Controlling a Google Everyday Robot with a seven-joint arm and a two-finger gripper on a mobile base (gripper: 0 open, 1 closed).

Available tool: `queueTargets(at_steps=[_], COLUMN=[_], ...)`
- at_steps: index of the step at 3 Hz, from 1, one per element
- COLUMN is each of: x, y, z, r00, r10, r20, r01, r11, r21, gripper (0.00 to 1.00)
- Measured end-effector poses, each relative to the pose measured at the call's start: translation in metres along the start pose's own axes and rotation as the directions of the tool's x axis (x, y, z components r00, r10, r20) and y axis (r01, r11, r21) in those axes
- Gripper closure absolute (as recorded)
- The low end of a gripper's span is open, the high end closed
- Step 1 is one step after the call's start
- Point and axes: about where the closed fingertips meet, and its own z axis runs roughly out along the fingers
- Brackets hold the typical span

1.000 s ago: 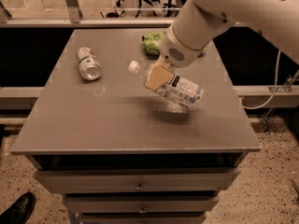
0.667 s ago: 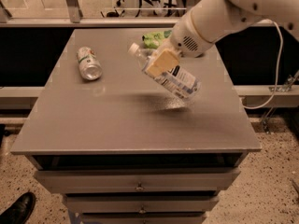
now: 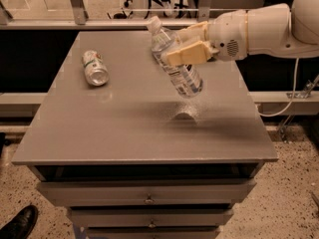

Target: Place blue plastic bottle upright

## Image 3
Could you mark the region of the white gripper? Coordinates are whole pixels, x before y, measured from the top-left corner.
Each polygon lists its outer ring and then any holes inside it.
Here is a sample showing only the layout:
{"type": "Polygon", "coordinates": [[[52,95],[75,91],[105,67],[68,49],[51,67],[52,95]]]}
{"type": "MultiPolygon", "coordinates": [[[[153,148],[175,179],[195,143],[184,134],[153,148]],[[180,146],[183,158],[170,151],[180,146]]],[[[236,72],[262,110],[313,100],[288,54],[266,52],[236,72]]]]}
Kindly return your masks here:
{"type": "Polygon", "coordinates": [[[218,50],[215,58],[221,61],[242,60],[247,57],[247,13],[244,10],[224,13],[210,23],[203,21],[176,31],[190,45],[167,52],[165,60],[170,66],[205,63],[218,50]]]}

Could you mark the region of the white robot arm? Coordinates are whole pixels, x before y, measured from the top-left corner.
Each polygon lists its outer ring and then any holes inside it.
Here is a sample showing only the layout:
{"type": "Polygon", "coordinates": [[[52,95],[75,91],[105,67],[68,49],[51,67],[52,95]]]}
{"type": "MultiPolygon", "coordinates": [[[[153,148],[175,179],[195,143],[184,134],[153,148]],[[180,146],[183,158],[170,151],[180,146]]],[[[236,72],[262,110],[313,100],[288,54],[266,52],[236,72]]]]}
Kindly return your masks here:
{"type": "Polygon", "coordinates": [[[172,66],[202,64],[211,58],[243,60],[260,54],[314,58],[319,56],[319,0],[223,13],[177,34],[181,44],[163,56],[172,66]]]}

